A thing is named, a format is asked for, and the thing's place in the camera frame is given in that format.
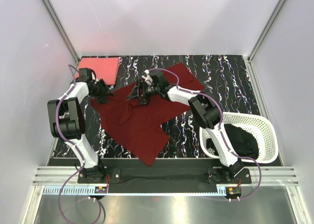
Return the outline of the dark red t shirt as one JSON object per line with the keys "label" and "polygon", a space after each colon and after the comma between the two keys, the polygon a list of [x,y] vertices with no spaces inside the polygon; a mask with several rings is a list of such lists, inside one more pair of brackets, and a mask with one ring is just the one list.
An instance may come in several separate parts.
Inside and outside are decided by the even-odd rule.
{"label": "dark red t shirt", "polygon": [[152,96],[147,105],[136,99],[126,100],[135,84],[131,83],[107,97],[107,103],[90,100],[101,117],[101,126],[118,144],[139,160],[151,166],[169,141],[161,125],[190,109],[188,104],[176,103]]}

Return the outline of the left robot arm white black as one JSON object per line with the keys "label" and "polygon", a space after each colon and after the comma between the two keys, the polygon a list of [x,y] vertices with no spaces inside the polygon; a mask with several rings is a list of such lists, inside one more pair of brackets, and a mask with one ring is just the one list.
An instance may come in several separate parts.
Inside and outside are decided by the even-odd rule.
{"label": "left robot arm white black", "polygon": [[81,68],[69,89],[58,99],[47,103],[50,131],[53,137],[64,141],[78,158],[79,177],[87,183],[100,183],[106,179],[106,170],[85,135],[85,120],[80,107],[87,96],[98,104],[105,104],[107,97],[113,96],[113,93],[103,79],[97,79],[94,70]]}

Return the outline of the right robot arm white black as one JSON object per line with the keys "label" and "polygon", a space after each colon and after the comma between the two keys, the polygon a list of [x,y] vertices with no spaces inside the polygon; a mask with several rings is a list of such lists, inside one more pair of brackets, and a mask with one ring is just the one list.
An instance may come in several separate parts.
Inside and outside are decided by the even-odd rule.
{"label": "right robot arm white black", "polygon": [[195,121],[210,135],[216,147],[224,180],[236,182],[244,165],[227,136],[219,104],[204,90],[186,89],[179,86],[179,83],[179,76],[169,70],[146,70],[136,80],[127,100],[137,99],[140,105],[147,105],[151,96],[159,95],[165,100],[189,106]]}

